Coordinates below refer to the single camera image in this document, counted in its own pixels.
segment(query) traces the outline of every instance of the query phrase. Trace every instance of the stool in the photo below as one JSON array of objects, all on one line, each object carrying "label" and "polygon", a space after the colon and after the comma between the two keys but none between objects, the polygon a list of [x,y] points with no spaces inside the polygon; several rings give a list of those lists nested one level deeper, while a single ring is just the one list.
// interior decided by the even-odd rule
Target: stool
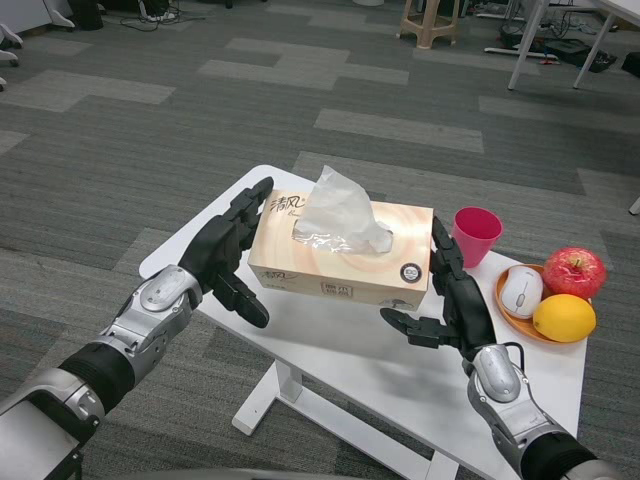
[{"label": "stool", "polygon": [[440,0],[426,0],[427,5],[424,13],[413,12],[414,0],[407,0],[400,22],[400,38],[405,31],[412,32],[417,37],[418,48],[431,48],[433,39],[436,37],[450,36],[451,45],[456,44],[456,32],[458,29],[458,12],[460,10],[460,0],[455,0],[451,18],[438,16]]}]

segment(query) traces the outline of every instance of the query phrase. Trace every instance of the pink cup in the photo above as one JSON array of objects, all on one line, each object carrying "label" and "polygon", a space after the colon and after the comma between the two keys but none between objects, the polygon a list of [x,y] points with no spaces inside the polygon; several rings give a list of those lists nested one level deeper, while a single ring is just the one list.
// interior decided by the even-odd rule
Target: pink cup
[{"label": "pink cup", "polygon": [[473,268],[502,235],[502,222],[489,210],[465,207],[456,213],[452,235],[464,256],[464,267]]}]

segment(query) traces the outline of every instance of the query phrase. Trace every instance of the white mouse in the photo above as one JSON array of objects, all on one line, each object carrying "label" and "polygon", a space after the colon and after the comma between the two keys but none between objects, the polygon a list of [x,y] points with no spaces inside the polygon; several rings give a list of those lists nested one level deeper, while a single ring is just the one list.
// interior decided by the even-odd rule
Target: white mouse
[{"label": "white mouse", "polygon": [[516,318],[531,318],[542,301],[544,284],[535,270],[516,265],[509,269],[500,301],[504,308]]}]

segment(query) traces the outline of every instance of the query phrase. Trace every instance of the red apple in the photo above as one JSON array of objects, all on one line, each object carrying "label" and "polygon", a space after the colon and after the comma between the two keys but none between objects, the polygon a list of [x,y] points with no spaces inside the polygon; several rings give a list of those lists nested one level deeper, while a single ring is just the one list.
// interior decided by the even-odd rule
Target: red apple
[{"label": "red apple", "polygon": [[586,248],[561,248],[544,264],[542,279],[555,294],[568,293],[588,300],[604,285],[607,269]]}]

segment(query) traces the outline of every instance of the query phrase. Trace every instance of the orange plate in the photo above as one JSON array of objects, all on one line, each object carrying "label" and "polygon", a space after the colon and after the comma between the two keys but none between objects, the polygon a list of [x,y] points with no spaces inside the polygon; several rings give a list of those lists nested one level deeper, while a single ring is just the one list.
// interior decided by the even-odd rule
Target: orange plate
[{"label": "orange plate", "polygon": [[[542,275],[542,269],[543,267],[541,265],[524,265],[525,267],[529,267],[534,269],[536,272],[538,272],[540,275]],[[518,330],[521,333],[524,333],[526,336],[531,337],[531,338],[535,338],[536,340],[540,340],[541,342],[545,342],[545,343],[552,343],[555,345],[562,345],[562,342],[556,342],[555,340],[551,340],[550,338],[545,337],[544,335],[542,335],[541,333],[538,333],[538,331],[533,327],[533,319],[528,318],[526,320],[523,320],[521,318],[516,318],[512,315],[510,315],[505,308],[502,306],[502,302],[500,301],[500,294],[502,293],[502,289],[504,288],[504,284],[507,281],[507,277],[509,276],[509,269],[505,270],[504,272],[502,272],[500,274],[500,277],[498,277],[498,281],[496,282],[496,303],[498,305],[498,308],[500,309],[500,312],[502,313],[502,316],[505,318],[505,320],[507,322],[509,322],[509,324],[515,328],[516,330]],[[544,292],[542,293],[542,298],[547,298],[549,295],[551,295],[551,292],[547,289],[547,287],[544,287]]]}]

